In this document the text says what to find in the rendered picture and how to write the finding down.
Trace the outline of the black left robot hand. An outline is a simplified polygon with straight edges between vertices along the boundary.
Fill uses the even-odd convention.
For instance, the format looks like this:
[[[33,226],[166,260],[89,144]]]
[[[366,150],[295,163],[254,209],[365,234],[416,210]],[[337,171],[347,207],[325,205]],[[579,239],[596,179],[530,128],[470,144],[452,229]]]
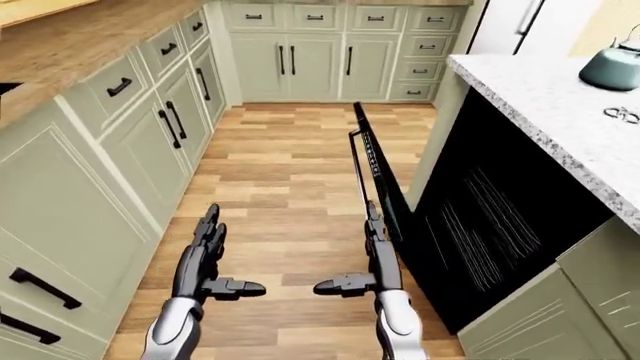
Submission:
[[[188,245],[176,268],[172,296],[193,299],[203,305],[207,299],[237,301],[242,297],[258,297],[266,288],[252,281],[220,278],[218,262],[225,251],[226,224],[220,223],[220,207],[213,203],[199,219],[194,239]]]

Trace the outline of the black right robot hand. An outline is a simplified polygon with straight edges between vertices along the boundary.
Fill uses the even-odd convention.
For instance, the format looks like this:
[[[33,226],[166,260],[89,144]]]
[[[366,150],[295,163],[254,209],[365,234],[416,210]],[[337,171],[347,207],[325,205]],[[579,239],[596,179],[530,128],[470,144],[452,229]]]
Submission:
[[[313,288],[319,296],[343,298],[364,296],[373,291],[403,290],[402,276],[393,247],[385,236],[384,221],[371,200],[366,202],[365,252],[369,258],[368,272],[345,274],[321,281]]]

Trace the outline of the black dishwasher door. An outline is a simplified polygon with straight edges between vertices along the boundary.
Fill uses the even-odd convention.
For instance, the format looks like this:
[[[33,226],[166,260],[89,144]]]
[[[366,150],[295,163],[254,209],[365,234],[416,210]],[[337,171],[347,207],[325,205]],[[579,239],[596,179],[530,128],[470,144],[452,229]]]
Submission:
[[[413,215],[360,102],[353,104],[367,166],[371,172],[388,237],[396,249],[410,245]]]

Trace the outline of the black dishwasher body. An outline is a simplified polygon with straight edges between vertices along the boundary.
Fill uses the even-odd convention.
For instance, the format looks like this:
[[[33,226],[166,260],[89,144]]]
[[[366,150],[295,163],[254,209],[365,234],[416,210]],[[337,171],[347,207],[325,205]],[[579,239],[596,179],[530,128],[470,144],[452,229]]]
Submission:
[[[459,269],[445,269],[424,219],[445,183],[475,166],[543,242],[539,253],[486,293],[474,290]],[[612,212],[486,98],[469,92],[412,215],[412,238],[403,248],[409,270],[448,332],[456,333],[548,268]]]

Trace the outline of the green cabinet under wooden countertop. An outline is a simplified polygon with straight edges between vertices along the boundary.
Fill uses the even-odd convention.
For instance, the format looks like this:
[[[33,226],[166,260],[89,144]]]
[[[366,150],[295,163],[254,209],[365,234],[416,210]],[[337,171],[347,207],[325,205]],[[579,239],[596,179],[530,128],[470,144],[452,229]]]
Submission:
[[[40,344],[0,323],[0,360],[103,359],[225,107],[210,29],[203,3],[0,129],[0,311],[61,337]],[[133,83],[111,98],[122,77]],[[82,306],[12,281],[16,267]]]

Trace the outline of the green cabinet under stone countertop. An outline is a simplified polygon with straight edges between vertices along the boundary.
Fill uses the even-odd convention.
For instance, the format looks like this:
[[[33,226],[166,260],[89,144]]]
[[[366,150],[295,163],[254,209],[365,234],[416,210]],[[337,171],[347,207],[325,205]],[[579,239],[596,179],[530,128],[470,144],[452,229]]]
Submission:
[[[476,91],[465,92],[452,127],[469,92]],[[612,212],[611,218],[560,254],[548,268],[463,329],[449,332],[459,338],[465,355],[479,360],[632,360],[612,327],[579,289],[602,277],[603,264],[591,260],[584,271],[569,274],[558,262],[587,240],[601,238],[604,225],[613,217]]]

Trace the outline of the green cabinet with seven drawers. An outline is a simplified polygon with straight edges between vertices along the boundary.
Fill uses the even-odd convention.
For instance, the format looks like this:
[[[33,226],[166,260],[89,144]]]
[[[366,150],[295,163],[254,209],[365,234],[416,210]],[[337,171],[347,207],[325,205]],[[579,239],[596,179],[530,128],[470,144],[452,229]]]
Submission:
[[[471,2],[233,0],[221,9],[243,101],[431,103]],[[247,20],[245,14],[263,18]],[[307,15],[323,15],[324,20],[306,20]],[[385,21],[367,21],[382,16]],[[428,22],[427,17],[445,21]],[[420,50],[420,44],[437,48]],[[278,45],[284,47],[284,76]],[[345,74],[348,47],[353,47],[350,76]],[[413,69],[429,72],[413,74]]]

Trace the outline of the speckled white stone countertop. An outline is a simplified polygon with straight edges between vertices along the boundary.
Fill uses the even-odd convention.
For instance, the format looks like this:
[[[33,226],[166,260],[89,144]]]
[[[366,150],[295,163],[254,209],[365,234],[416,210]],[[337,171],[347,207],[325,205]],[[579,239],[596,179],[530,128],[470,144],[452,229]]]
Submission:
[[[640,89],[610,92],[582,83],[584,58],[451,55],[447,64],[615,215],[640,234]]]

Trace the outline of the black sink basin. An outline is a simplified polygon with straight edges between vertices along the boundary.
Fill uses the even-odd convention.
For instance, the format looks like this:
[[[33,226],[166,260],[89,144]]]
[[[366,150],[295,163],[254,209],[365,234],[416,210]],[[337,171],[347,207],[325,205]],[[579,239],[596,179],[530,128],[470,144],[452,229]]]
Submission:
[[[6,128],[22,113],[23,83],[0,83],[0,129]]]

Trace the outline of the light wooden countertop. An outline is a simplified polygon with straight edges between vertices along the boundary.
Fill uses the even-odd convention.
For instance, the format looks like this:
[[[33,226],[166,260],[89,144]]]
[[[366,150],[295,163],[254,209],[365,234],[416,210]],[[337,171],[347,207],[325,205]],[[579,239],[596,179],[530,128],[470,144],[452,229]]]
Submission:
[[[0,129],[19,121],[205,0],[100,0],[12,26],[0,39]]]

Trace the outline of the white refrigerator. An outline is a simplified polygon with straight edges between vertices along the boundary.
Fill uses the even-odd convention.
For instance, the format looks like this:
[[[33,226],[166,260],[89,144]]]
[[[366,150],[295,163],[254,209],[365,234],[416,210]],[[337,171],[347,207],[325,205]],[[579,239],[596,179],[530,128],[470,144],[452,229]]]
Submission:
[[[516,55],[534,24],[524,37],[515,34],[527,3],[528,0],[487,0],[467,54]]]

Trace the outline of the teal kettle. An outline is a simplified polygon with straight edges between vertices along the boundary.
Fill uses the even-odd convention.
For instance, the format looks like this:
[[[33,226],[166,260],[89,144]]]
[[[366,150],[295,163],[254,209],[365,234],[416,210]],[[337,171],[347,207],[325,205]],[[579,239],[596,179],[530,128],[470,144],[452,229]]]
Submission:
[[[600,50],[579,71],[578,77],[590,86],[615,92],[630,92],[640,87],[640,33],[634,26],[625,41],[617,38],[609,47]]]

